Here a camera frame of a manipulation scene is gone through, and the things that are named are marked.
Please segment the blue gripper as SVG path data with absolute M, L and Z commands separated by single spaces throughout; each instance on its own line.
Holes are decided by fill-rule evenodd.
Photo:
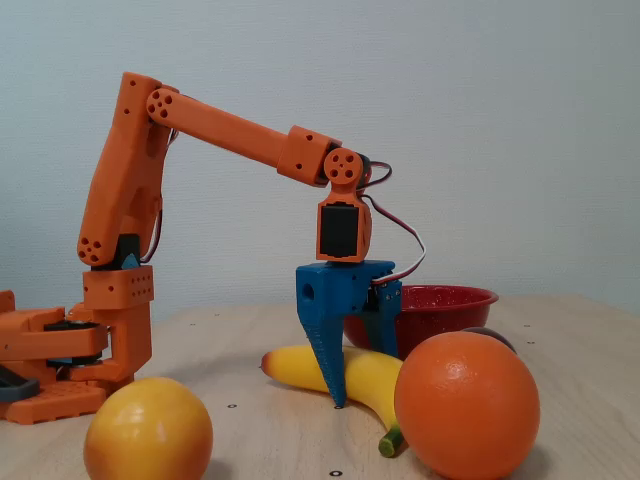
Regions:
M 362 312 L 370 348 L 399 357 L 395 319 L 401 312 L 402 283 L 372 284 L 394 268 L 392 261 L 366 260 L 313 263 L 296 269 L 298 317 L 339 408 L 346 402 L 344 316 Z

